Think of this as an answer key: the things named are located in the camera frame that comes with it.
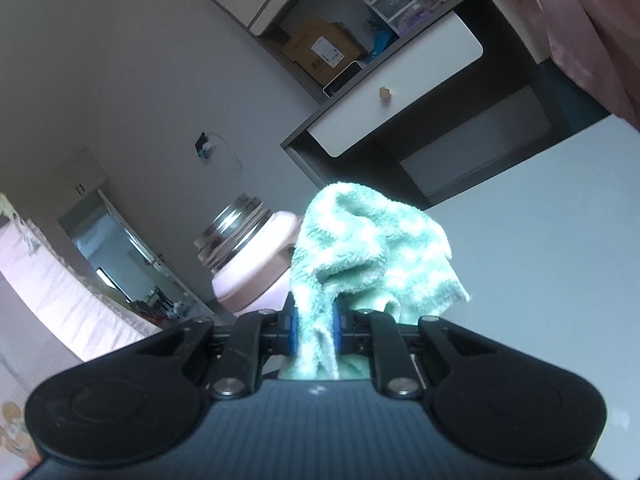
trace brown package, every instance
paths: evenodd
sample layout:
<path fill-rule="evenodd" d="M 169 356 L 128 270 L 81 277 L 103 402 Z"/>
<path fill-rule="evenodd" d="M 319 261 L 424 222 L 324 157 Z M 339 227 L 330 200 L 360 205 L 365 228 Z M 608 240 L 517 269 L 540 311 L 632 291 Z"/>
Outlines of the brown package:
<path fill-rule="evenodd" d="M 282 48 L 322 86 L 367 51 L 341 23 L 311 18 Z"/>

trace green object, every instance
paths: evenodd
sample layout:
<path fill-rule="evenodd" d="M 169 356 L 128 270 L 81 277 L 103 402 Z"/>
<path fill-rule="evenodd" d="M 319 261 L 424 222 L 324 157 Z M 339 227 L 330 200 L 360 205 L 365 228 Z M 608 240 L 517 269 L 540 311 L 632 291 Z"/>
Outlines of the green object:
<path fill-rule="evenodd" d="M 280 377 L 367 377 L 366 359 L 336 355 L 336 297 L 345 294 L 354 310 L 386 311 L 397 322 L 417 324 L 420 316 L 469 300 L 450 259 L 444 230 L 423 211 L 359 184 L 325 187 L 306 210 L 293 254 L 298 354 Z"/>

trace ribbed gray surface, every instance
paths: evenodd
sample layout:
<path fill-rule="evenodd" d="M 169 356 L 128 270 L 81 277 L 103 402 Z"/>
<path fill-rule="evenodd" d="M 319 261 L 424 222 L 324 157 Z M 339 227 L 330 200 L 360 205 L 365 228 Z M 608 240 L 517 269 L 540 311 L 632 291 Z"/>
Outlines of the ribbed gray surface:
<path fill-rule="evenodd" d="M 438 433 L 421 407 L 369 381 L 265 381 L 219 402 L 183 444 L 144 464 L 91 471 L 44 463 L 33 480 L 532 480 L 605 479 L 590 462 L 545 470 L 485 463 Z"/>

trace white label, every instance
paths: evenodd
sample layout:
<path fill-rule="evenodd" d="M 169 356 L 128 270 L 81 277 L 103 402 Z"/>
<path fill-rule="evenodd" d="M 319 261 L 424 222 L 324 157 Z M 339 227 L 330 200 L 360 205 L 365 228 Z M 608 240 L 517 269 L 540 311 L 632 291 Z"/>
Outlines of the white label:
<path fill-rule="evenodd" d="M 316 40 L 311 46 L 311 50 L 318 54 L 331 68 L 337 67 L 338 63 L 344 59 L 344 54 L 335 48 L 324 36 L 320 36 Z"/>

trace pink bottle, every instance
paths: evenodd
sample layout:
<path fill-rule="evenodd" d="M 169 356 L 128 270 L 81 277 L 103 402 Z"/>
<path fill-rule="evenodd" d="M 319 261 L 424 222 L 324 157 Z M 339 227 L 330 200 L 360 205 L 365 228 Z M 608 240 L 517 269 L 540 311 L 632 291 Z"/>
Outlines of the pink bottle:
<path fill-rule="evenodd" d="M 300 218 L 271 213 L 240 195 L 195 241 L 200 261 L 213 273 L 216 298 L 235 316 L 260 308 L 281 310 L 289 293 L 289 266 Z"/>

